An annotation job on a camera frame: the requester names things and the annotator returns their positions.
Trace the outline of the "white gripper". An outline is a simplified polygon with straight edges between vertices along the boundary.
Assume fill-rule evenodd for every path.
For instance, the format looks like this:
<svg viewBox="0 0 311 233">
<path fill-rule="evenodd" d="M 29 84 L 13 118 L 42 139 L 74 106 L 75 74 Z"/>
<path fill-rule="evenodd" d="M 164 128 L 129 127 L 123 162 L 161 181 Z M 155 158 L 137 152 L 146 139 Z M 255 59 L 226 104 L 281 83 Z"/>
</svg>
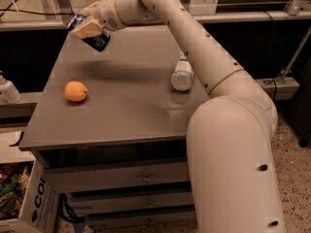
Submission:
<svg viewBox="0 0 311 233">
<path fill-rule="evenodd" d="M 100 0 L 79 10 L 79 14 L 86 17 L 75 16 L 70 22 L 70 31 L 78 39 L 99 36 L 103 26 L 110 31 L 125 28 L 117 11 L 117 0 Z"/>
</svg>

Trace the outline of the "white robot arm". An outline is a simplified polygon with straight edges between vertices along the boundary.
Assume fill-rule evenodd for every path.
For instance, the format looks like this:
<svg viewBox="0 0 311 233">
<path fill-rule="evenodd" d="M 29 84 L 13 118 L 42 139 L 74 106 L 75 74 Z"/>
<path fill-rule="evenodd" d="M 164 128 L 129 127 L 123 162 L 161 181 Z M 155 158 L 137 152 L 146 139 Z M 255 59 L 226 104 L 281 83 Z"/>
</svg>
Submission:
<svg viewBox="0 0 311 233">
<path fill-rule="evenodd" d="M 99 0 L 81 9 L 79 39 L 163 22 L 209 100 L 190 118 L 187 157 L 197 233 L 287 233 L 271 139 L 271 98 L 180 0 Z"/>
</svg>

